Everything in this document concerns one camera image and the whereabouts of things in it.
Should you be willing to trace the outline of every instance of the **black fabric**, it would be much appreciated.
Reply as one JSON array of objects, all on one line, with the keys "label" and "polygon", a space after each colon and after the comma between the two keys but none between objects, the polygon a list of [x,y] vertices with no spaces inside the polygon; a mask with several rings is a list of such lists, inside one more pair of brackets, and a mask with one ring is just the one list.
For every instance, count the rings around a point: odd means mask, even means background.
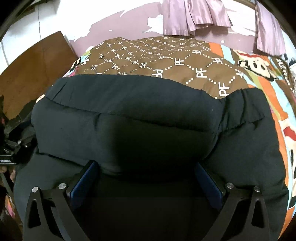
[{"label": "black fabric", "polygon": [[[280,234],[285,168],[259,89],[214,99],[155,77],[78,75],[49,89],[32,124],[38,148],[15,183],[22,219],[32,187],[53,188],[93,159],[102,180],[77,218],[94,240],[200,240],[217,215],[194,184],[193,166],[201,161],[238,187],[259,186],[271,240]],[[171,182],[178,188],[166,187]]]}]

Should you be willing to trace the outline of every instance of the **pink fabric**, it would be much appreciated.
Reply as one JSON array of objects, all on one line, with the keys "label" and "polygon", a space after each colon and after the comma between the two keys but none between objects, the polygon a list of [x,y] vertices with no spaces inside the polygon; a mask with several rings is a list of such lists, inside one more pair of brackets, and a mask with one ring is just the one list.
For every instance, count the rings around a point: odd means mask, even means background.
[{"label": "pink fabric", "polygon": [[279,22],[258,1],[256,1],[256,19],[258,27],[257,49],[273,56],[286,53],[284,36]]},{"label": "pink fabric", "polygon": [[209,25],[231,27],[221,0],[163,0],[165,35],[195,35]]}]

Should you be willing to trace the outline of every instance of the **bed sheet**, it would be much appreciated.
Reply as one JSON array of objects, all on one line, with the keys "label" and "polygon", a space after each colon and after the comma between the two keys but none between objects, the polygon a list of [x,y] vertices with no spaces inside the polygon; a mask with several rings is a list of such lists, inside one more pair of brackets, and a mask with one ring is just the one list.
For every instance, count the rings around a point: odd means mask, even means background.
[{"label": "bed sheet", "polygon": [[289,189],[283,231],[296,202],[296,99],[289,66],[276,57],[247,54],[195,38],[115,38],[86,52],[64,77],[76,74],[139,74],[171,79],[216,99],[244,88],[261,89],[278,134]]}]

